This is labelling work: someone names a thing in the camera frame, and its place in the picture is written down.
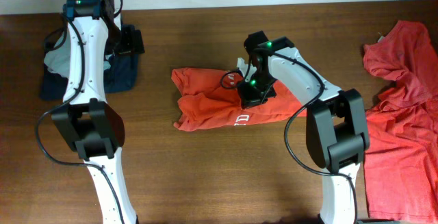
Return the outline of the orange printed t-shirt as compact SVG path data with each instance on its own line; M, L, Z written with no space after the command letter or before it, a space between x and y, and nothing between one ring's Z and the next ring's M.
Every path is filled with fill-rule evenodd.
M185 132L223 126L257 125L291 117L301 103L282 84L275 82L276 96L262 105L243 109L237 90L220 85L223 70L181 68L172 71L171 80L181 93L177 105L181 117L174 127Z

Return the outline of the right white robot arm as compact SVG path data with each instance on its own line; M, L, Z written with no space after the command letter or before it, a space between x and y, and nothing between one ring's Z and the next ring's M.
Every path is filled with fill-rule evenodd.
M236 85L241 107L253 108L277 96L282 83L301 106L286 128L306 112L306 146L322 178L320 223L357 223L356 176L370 146L363 99L355 89L342 90L327 81L301 56L294 43L268 39L263 31L248 35L247 62L238 64L243 80Z

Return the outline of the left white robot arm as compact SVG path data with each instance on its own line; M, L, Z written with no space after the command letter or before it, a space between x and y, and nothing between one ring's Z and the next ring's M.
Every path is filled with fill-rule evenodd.
M62 104L48 112L78 167L94 182L104 223L137 223L122 167L125 127L104 91L106 55L144 53L140 31L124 26L114 0L66 0L70 70Z

